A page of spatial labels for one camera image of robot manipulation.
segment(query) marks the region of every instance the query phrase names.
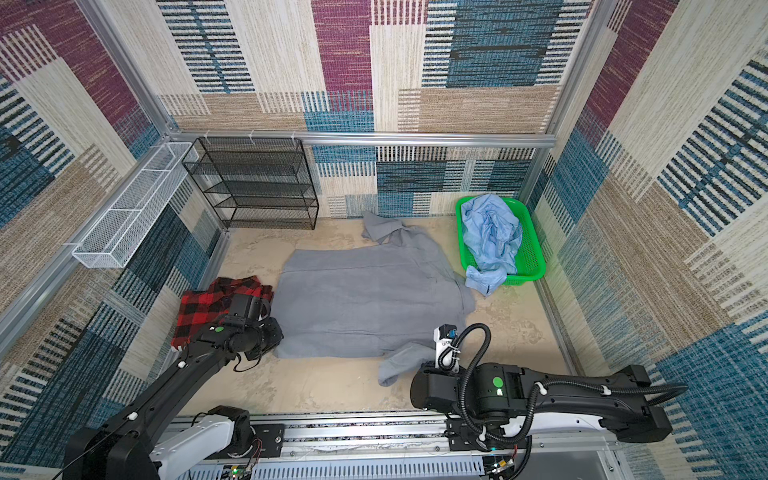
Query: green plastic basket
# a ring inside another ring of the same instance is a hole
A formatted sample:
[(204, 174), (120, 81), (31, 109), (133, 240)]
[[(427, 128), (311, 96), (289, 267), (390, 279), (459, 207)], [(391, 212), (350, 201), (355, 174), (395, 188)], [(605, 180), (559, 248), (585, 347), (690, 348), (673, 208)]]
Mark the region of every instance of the green plastic basket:
[[(464, 224), (462, 222), (462, 205), (475, 197), (464, 197), (456, 202), (456, 227), (458, 230), (458, 253), (462, 258), (462, 267), (464, 271), (467, 266), (475, 266), (475, 257), (469, 248), (464, 244)], [(507, 275), (507, 281), (504, 285), (522, 285), (525, 282), (538, 280), (544, 276), (547, 271), (547, 265), (544, 262), (544, 254), (541, 252), (541, 246), (538, 244), (536, 230), (534, 230), (531, 215), (528, 214), (528, 208), (514, 198), (502, 198), (509, 206), (512, 213), (520, 220), (523, 226), (523, 243), (515, 255), (515, 265), (518, 268), (517, 275)]]

